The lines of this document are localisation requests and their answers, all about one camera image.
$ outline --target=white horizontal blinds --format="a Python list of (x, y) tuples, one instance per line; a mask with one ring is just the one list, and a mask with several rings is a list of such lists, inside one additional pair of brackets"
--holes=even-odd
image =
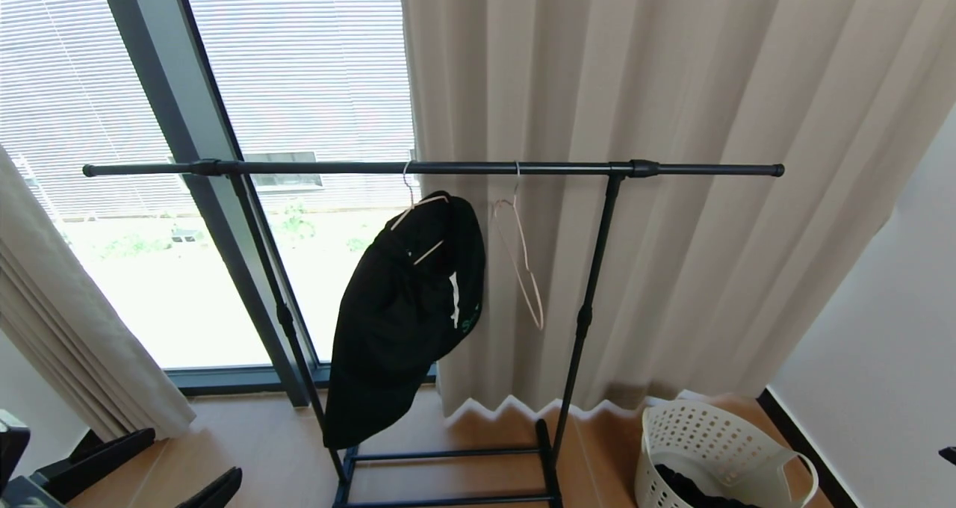
[(170, 156), (106, 0), (0, 0), (0, 143), (51, 216), (195, 212), (175, 177), (81, 173)]
[[(189, 0), (248, 160), (406, 161), (414, 147), (400, 0)], [(395, 176), (323, 176), (322, 188), (260, 188), (266, 206), (407, 205)]]

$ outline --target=white wall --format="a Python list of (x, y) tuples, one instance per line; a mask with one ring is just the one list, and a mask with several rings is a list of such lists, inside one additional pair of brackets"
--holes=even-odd
[(33, 473), (38, 467), (69, 456), (88, 430), (3, 332), (0, 409), (6, 409), (31, 430), (30, 444), (14, 475)]
[(956, 109), (771, 390), (861, 506), (956, 506)]

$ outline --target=rack base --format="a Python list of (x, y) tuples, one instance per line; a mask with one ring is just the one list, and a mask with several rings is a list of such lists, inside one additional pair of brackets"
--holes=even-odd
[[(512, 502), (547, 502), (547, 508), (563, 508), (561, 489), (559, 482), (557, 482), (557, 470), (554, 468), (554, 454), (550, 446), (550, 436), (547, 434), (547, 424), (544, 420), (539, 419), (535, 422), (535, 434), (537, 437), (537, 446), (532, 447), (372, 454), (360, 454), (359, 447), (350, 447), (349, 450), (345, 451), (345, 458), (342, 460), (345, 480), (338, 482), (338, 491), (335, 492), (335, 502), (332, 504), (332, 508), (427, 508), (434, 506), (512, 504)], [(541, 471), (544, 475), (545, 486), (545, 491), (543, 492), (489, 495), (489, 497), (428, 498), (422, 501), (349, 502), (349, 490), (352, 488), (352, 478), (355, 475), (356, 462), (358, 461), (400, 461), (404, 459), (431, 459), (439, 457), (515, 456), (515, 454), (526, 453), (537, 453), (541, 458)]]

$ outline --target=beige curtain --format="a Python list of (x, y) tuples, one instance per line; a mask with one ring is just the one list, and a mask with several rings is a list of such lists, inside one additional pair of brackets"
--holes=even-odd
[(104, 440), (196, 417), (129, 332), (0, 147), (0, 330)]
[[(420, 158), (785, 163), (627, 180), (574, 403), (755, 395), (846, 275), (956, 100), (956, 0), (403, 0)], [(426, 177), (488, 216), (514, 178)], [(469, 397), (559, 397), (600, 178), (525, 178), (539, 333), (496, 232), (481, 324), (439, 365)], [(515, 230), (509, 230), (515, 245)]]

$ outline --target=clothes hanger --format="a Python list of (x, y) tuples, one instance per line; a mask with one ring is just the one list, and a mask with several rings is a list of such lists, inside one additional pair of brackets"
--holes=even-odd
[[(420, 202), (418, 202), (418, 203), (416, 204), (416, 202), (415, 202), (415, 191), (413, 191), (412, 185), (409, 185), (409, 175), (407, 175), (407, 172), (409, 171), (409, 165), (412, 164), (412, 161), (413, 161), (413, 160), (414, 160), (413, 158), (410, 158), (409, 161), (407, 161), (407, 163), (406, 163), (406, 167), (404, 167), (404, 168), (402, 169), (402, 181), (404, 182), (404, 184), (406, 184), (406, 187), (409, 188), (409, 208), (407, 208), (405, 211), (403, 211), (402, 215), (400, 215), (399, 218), (396, 219), (395, 223), (392, 224), (391, 230), (393, 230), (393, 231), (399, 226), (400, 223), (402, 223), (403, 220), (406, 219), (406, 216), (408, 216), (409, 213), (412, 212), (412, 209), (417, 208), (417, 207), (420, 206), (420, 205), (428, 204), (428, 202), (437, 201), (437, 199), (444, 199), (444, 201), (445, 201), (446, 203), (448, 203), (448, 197), (447, 197), (447, 196), (435, 196), (435, 197), (433, 197), (433, 198), (422, 199)], [(413, 263), (412, 265), (418, 265), (418, 264), (420, 264), (420, 263), (421, 263), (421, 260), (424, 260), (426, 257), (428, 257), (428, 255), (430, 255), (430, 253), (435, 252), (435, 250), (437, 250), (437, 249), (441, 246), (441, 243), (444, 243), (444, 239), (441, 239), (441, 241), (439, 241), (438, 243), (436, 243), (435, 246), (433, 246), (432, 248), (428, 249), (426, 253), (424, 253), (423, 255), (419, 256), (419, 258), (418, 258), (417, 260), (415, 260), (415, 263)]]
[[(528, 304), (528, 311), (532, 314), (532, 320), (535, 321), (535, 327), (538, 330), (544, 330), (544, 307), (541, 306), (541, 294), (538, 291), (537, 280), (535, 280), (535, 273), (532, 272), (532, 268), (528, 265), (528, 243), (525, 242), (525, 230), (521, 226), (521, 217), (518, 215), (518, 187), (521, 185), (521, 164), (518, 161), (515, 161), (515, 192), (512, 192), (512, 199), (508, 201), (507, 199), (499, 199), (494, 203), (494, 211), (491, 213), (491, 218), (494, 221), (495, 228), (498, 228), (498, 235), (501, 236), (501, 241), (505, 244), (505, 250), (508, 252), (508, 257), (512, 259), (512, 266), (515, 267), (515, 276), (518, 277), (518, 284), (521, 286), (521, 293), (525, 296), (525, 303)], [(535, 300), (537, 302), (537, 314), (535, 313), (535, 307), (532, 305), (532, 300), (528, 297), (528, 290), (525, 289), (525, 282), (521, 277), (521, 270), (518, 269), (518, 262), (515, 260), (515, 257), (512, 255), (512, 249), (508, 246), (508, 239), (505, 239), (505, 232), (502, 232), (501, 225), (498, 222), (498, 209), (503, 206), (511, 206), (512, 211), (515, 212), (515, 222), (518, 224), (518, 236), (521, 238), (521, 252), (525, 256), (525, 272), (529, 274), (530, 279), (532, 280), (532, 288), (535, 290)]]

